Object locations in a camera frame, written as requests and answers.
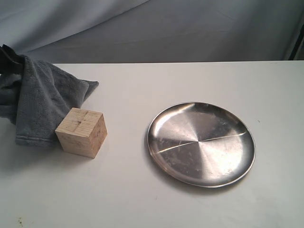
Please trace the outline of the grey fleece towel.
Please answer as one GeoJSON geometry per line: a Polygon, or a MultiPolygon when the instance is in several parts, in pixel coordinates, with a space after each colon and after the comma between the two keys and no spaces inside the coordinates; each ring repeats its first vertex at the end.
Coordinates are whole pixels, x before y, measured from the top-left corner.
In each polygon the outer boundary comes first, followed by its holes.
{"type": "Polygon", "coordinates": [[[0,76],[0,116],[16,126],[17,145],[52,147],[55,130],[98,87],[43,60],[23,56],[21,74],[0,76]]]}

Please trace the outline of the wooden cube block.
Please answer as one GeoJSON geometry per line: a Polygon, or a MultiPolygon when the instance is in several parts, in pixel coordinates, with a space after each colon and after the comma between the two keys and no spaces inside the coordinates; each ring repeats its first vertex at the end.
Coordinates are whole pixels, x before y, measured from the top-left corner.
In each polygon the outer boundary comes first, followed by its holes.
{"type": "Polygon", "coordinates": [[[55,133],[65,152],[93,159],[107,136],[104,114],[73,107],[55,133]]]}

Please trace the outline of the grey backdrop cloth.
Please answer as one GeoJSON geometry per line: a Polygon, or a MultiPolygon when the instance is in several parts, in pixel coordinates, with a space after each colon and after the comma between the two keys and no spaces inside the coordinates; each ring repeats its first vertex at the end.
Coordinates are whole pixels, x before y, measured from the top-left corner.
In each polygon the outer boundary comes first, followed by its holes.
{"type": "Polygon", "coordinates": [[[0,42],[51,63],[287,60],[301,0],[3,0],[0,42]]]}

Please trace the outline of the round steel plate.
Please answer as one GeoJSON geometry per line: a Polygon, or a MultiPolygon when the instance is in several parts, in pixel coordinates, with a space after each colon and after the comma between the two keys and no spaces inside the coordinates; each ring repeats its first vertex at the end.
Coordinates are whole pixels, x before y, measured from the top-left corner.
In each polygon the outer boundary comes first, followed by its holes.
{"type": "Polygon", "coordinates": [[[163,172],[209,189],[238,182],[256,158],[247,126],[228,110],[202,102],[176,104],[160,112],[149,125],[146,142],[163,172]]]}

